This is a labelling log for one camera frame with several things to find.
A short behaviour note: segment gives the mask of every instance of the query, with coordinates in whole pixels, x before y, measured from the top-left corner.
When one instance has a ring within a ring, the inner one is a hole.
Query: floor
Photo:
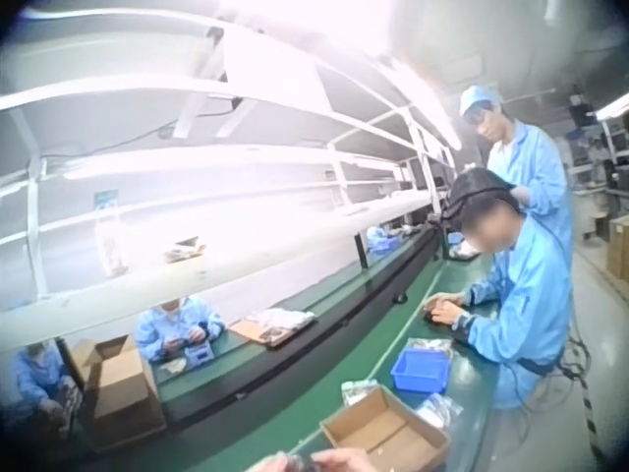
[[[600,449],[612,461],[627,439],[629,416],[629,284],[618,283],[604,271],[603,241],[577,243],[573,282],[577,323],[592,354],[587,377]],[[497,440],[489,462],[490,472],[594,470],[582,388],[565,379],[554,379],[546,402],[540,408],[565,402],[547,412],[529,417],[522,412],[497,421]]]

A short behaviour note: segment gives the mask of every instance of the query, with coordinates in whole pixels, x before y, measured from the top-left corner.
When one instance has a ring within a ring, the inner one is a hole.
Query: electrical wire
[[[234,109],[232,110],[228,110],[228,111],[223,111],[223,112],[219,112],[219,113],[202,113],[200,115],[197,115],[197,118],[208,118],[208,117],[216,117],[216,116],[225,116],[225,115],[229,115],[230,113],[233,113]],[[50,153],[50,154],[44,154],[42,157],[67,157],[67,158],[75,158],[75,157],[90,157],[92,155],[95,155],[99,152],[103,152],[105,150],[111,150],[111,149],[115,149],[115,148],[119,148],[120,146],[125,146],[125,145],[130,145],[132,143],[135,143],[137,141],[143,140],[145,138],[148,138],[150,135],[154,135],[159,133],[160,131],[163,130],[167,130],[168,128],[172,127],[174,124],[176,124],[179,120],[172,120],[169,121],[168,123],[165,123],[157,128],[154,128],[152,130],[146,131],[145,133],[142,133],[140,135],[137,135],[133,138],[130,138],[128,140],[125,141],[121,141],[120,143],[115,143],[113,145],[108,145],[108,146],[103,146],[103,147],[96,147],[92,150],[89,150],[88,152],[82,152],[79,154],[63,154],[63,153]]]

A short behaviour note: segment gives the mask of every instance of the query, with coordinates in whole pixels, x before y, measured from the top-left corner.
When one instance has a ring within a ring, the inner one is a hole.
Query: blue cap
[[[491,88],[481,86],[471,86],[461,94],[461,116],[470,109],[477,101],[488,100],[493,106],[497,106],[502,101],[500,94]]]

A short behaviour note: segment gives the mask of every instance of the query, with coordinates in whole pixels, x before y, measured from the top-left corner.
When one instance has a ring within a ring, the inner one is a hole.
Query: cable
[[[215,116],[224,116],[224,115],[229,115],[230,113],[233,113],[234,110],[228,110],[228,111],[223,111],[220,113],[202,113],[201,115],[197,115],[197,118],[207,118],[207,117],[215,117]],[[114,148],[119,148],[120,146],[124,146],[124,145],[130,145],[131,143],[135,143],[137,141],[143,140],[144,138],[148,138],[150,135],[153,135],[155,133],[159,133],[160,131],[166,130],[168,128],[170,128],[171,126],[173,126],[175,123],[177,123],[179,120],[173,120],[173,121],[169,121],[166,124],[163,124],[157,128],[154,128],[152,130],[149,130],[145,133],[142,133],[140,135],[137,135],[133,138],[130,138],[128,140],[125,141],[121,141],[120,143],[116,143],[114,145],[109,145],[109,146],[103,146],[103,147],[96,147],[88,152],[83,152],[80,154],[59,154],[59,153],[51,153],[51,154],[44,154],[42,157],[68,157],[68,158],[74,158],[74,157],[90,157],[91,155],[94,155],[96,153],[99,152],[103,152],[104,150],[111,150]]]

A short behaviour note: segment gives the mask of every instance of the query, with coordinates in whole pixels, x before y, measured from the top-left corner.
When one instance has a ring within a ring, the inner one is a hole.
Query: gray floor
[[[592,354],[587,381],[600,448],[611,458],[623,446],[629,422],[629,305],[622,292],[601,274],[604,257],[603,244],[578,244],[573,282],[578,325]],[[559,401],[568,389],[569,381],[553,380],[546,404]],[[499,420],[491,472],[582,471],[596,467],[578,384],[574,384],[564,404],[530,418],[530,431],[521,442],[518,429],[524,425],[521,412]]]

